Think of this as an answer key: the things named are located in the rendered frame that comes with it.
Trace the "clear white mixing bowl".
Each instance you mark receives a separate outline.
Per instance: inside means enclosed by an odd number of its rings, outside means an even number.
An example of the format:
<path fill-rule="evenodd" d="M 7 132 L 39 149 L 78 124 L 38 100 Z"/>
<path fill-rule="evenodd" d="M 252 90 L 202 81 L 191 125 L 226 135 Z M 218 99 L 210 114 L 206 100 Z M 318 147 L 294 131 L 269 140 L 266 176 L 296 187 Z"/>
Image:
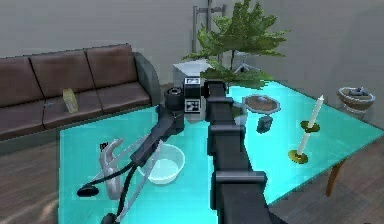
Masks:
<path fill-rule="evenodd" d="M 167 185 L 178 177 L 184 165 L 184 152 L 175 145 L 162 143 L 138 171 L 155 185 Z"/>

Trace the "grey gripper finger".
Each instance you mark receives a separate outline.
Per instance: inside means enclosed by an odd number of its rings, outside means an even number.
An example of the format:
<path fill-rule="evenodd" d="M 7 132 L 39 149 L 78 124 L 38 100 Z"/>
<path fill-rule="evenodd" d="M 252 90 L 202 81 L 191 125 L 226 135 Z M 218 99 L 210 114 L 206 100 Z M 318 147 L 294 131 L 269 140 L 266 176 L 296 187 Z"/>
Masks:
<path fill-rule="evenodd" d="M 77 195 L 79 197 L 92 197 L 96 196 L 99 193 L 97 184 L 103 182 L 109 182 L 107 185 L 107 193 L 110 198 L 119 198 L 122 194 L 122 188 L 119 181 L 114 181 L 114 178 L 122 175 L 130 169 L 134 169 L 135 165 L 133 162 L 130 162 L 128 165 L 124 166 L 118 171 L 114 171 L 107 176 L 104 176 L 100 179 L 93 180 L 89 183 L 84 184 L 81 188 L 77 190 Z"/>
<path fill-rule="evenodd" d="M 123 210 L 125 207 L 125 200 L 126 200 L 126 196 L 128 194 L 129 186 L 130 186 L 131 180 L 132 180 L 133 175 L 134 175 L 135 171 L 137 170 L 137 168 L 138 168 L 137 165 L 125 167 L 126 170 L 129 170 L 129 173 L 125 179 L 123 189 L 121 191 L 117 212 L 116 213 L 107 213 L 103 217 L 101 224 L 118 224 L 119 223 L 118 218 L 123 214 Z"/>

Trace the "small dark cube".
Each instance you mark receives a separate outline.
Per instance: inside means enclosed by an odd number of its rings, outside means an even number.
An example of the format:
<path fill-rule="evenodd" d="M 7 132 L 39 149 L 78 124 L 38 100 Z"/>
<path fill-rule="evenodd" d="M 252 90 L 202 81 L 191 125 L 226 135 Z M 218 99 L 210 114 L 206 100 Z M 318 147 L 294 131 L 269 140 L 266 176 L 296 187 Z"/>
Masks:
<path fill-rule="evenodd" d="M 268 132 L 270 130 L 270 128 L 271 128 L 272 122 L 273 122 L 273 118 L 270 117 L 270 116 L 261 117 L 258 120 L 258 125 L 257 125 L 256 131 L 258 133 L 266 133 L 266 132 Z"/>

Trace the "yellow box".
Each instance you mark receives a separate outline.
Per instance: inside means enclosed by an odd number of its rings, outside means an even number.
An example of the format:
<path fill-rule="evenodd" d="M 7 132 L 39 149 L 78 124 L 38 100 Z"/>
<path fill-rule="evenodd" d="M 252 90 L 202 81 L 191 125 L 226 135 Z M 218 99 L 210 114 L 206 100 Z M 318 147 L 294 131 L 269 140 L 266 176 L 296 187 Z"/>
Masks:
<path fill-rule="evenodd" d="M 63 90 L 63 101 L 70 113 L 75 113 L 78 111 L 77 99 L 71 88 Z"/>

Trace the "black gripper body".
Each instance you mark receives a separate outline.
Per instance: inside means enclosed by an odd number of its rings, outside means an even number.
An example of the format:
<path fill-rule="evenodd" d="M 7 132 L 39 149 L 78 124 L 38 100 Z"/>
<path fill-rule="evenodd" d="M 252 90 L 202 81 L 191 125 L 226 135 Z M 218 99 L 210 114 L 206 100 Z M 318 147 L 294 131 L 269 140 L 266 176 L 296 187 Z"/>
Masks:
<path fill-rule="evenodd" d="M 180 87 L 171 87 L 164 92 L 164 103 L 155 109 L 158 121 L 138 149 L 130 156 L 135 166 L 143 167 L 160 141 L 184 130 L 184 95 Z"/>

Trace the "grey metal coat stand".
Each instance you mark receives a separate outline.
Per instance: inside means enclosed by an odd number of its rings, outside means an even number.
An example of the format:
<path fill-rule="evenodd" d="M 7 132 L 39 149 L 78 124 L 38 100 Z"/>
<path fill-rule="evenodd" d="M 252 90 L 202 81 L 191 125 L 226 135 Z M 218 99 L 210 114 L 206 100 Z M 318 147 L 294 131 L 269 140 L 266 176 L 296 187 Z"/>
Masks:
<path fill-rule="evenodd" d="M 214 13 L 220 13 L 222 16 L 226 15 L 227 5 L 223 4 L 221 7 L 214 7 L 212 5 L 213 0 L 207 0 L 207 6 L 205 8 L 201 8 L 198 6 L 194 6 L 192 10 L 192 42 L 191 42 L 191 52 L 195 53 L 197 51 L 197 22 L 198 16 L 200 14 L 204 14 L 206 16 L 205 19 L 205 27 L 208 31 L 212 30 L 212 18 Z"/>

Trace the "white square plant pot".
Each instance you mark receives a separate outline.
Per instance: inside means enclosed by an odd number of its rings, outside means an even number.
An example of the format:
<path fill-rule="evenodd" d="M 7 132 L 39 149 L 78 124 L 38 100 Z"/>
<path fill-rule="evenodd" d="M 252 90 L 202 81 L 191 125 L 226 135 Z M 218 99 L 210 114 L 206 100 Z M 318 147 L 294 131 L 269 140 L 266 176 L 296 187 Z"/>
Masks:
<path fill-rule="evenodd" d="M 181 86 L 184 79 L 190 76 L 199 76 L 201 72 L 210 68 L 205 59 L 188 61 L 173 65 L 173 83 L 175 86 Z"/>

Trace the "white tripod stand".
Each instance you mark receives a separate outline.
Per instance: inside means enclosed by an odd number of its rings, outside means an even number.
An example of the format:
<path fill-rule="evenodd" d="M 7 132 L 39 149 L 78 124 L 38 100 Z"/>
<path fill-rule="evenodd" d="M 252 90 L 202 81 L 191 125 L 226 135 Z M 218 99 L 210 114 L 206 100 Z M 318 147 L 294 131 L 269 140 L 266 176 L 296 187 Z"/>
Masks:
<path fill-rule="evenodd" d="M 259 68 L 251 66 L 245 62 L 242 62 L 237 69 L 234 70 L 234 73 L 243 73 L 248 71 L 259 71 Z"/>

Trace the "green house plant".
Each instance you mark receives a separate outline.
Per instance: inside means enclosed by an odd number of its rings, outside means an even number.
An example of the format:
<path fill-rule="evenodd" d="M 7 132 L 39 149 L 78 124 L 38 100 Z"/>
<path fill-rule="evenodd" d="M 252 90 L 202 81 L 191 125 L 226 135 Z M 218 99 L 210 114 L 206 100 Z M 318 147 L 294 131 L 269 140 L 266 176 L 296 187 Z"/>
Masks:
<path fill-rule="evenodd" d="M 217 31 L 209 31 L 205 26 L 197 31 L 201 49 L 184 56 L 183 60 L 205 58 L 209 67 L 200 73 L 202 78 L 252 89 L 262 89 L 272 80 L 271 75 L 263 70 L 241 72 L 234 68 L 236 52 L 284 57 L 276 49 L 287 40 L 285 34 L 288 30 L 270 31 L 277 16 L 266 15 L 259 2 L 250 10 L 250 2 L 236 2 L 231 17 L 213 17 Z"/>

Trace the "brown round stone bowl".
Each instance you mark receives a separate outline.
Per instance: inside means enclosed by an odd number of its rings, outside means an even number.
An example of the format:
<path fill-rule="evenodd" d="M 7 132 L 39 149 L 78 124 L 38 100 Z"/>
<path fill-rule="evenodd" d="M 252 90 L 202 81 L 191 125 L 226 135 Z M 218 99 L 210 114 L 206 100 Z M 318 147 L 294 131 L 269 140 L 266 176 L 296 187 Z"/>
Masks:
<path fill-rule="evenodd" d="M 363 87 L 341 87 L 337 96 L 345 109 L 356 114 L 365 114 L 376 100 L 376 97 Z"/>

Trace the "brown round plate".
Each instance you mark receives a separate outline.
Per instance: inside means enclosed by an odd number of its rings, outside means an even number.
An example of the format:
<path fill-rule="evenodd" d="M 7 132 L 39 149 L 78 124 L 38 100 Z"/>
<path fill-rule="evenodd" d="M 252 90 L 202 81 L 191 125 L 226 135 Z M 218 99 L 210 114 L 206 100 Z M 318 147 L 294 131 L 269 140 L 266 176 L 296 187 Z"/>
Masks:
<path fill-rule="evenodd" d="M 248 95 L 242 98 L 242 103 L 252 113 L 270 115 L 281 110 L 280 103 L 267 95 Z"/>

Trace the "brass candle holder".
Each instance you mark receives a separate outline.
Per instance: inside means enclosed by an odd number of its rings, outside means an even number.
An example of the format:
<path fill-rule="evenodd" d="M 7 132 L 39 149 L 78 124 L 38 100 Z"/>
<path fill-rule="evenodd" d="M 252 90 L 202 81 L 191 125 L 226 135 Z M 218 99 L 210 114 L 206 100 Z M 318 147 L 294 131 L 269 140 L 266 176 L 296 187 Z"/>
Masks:
<path fill-rule="evenodd" d="M 320 126 L 317 123 L 310 126 L 308 121 L 301 121 L 300 126 L 306 133 L 316 133 L 320 130 Z"/>

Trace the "white candle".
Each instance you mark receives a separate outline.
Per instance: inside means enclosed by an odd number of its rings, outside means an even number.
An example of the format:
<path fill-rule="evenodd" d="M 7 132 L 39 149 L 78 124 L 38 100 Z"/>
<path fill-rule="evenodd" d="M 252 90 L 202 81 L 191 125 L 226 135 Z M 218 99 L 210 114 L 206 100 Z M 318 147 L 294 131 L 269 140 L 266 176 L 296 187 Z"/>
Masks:
<path fill-rule="evenodd" d="M 317 116 L 318 116 L 318 113 L 319 113 L 319 111 L 320 111 L 320 109 L 321 109 L 321 107 L 322 107 L 322 105 L 323 105 L 323 102 L 324 102 L 324 96 L 321 95 L 321 96 L 317 99 L 317 101 L 316 101 L 316 105 L 315 105 L 315 107 L 314 107 L 314 109 L 313 109 L 313 112 L 312 112 L 312 115 L 311 115 L 311 117 L 310 117 L 310 120 L 309 120 L 309 125 L 310 125 L 310 126 L 312 126 L 312 125 L 315 123 L 315 121 L 316 121 L 316 119 L 317 119 Z"/>

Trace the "cyan glass table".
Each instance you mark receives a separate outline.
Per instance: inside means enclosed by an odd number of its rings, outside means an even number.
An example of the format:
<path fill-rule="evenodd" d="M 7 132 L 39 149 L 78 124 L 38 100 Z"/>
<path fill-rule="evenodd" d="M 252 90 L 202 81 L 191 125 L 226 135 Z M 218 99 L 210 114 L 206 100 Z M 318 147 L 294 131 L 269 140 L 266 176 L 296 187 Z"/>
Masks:
<path fill-rule="evenodd" d="M 256 131 L 259 115 L 249 114 L 246 122 L 245 146 L 253 169 L 267 175 L 268 203 L 384 136 L 382 129 L 323 106 L 317 116 L 320 130 L 310 136 L 304 150 L 309 161 L 297 164 L 288 153 L 299 146 L 300 124 L 310 118 L 315 100 L 277 82 L 260 92 L 281 107 L 264 134 Z M 121 146 L 127 148 L 156 122 L 154 108 L 146 108 L 61 131 L 58 224 L 100 224 L 105 214 L 116 211 L 117 202 L 106 192 L 90 198 L 80 198 L 76 192 L 99 172 L 100 144 L 121 139 Z M 141 175 L 134 176 L 133 184 L 143 188 L 130 188 L 137 198 L 121 224 L 217 224 L 209 203 L 213 163 L 206 152 L 207 128 L 205 121 L 187 123 L 182 133 L 169 138 L 185 155 L 185 166 L 174 182 L 156 186 Z"/>

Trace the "brown leather sofa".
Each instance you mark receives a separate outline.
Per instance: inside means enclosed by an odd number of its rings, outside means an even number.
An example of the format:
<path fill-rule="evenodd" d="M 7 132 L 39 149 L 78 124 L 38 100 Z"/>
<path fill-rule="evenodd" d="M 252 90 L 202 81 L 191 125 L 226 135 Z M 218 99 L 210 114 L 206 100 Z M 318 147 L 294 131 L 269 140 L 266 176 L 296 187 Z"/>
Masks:
<path fill-rule="evenodd" d="M 0 58 L 0 141 L 159 102 L 154 66 L 128 44 Z"/>

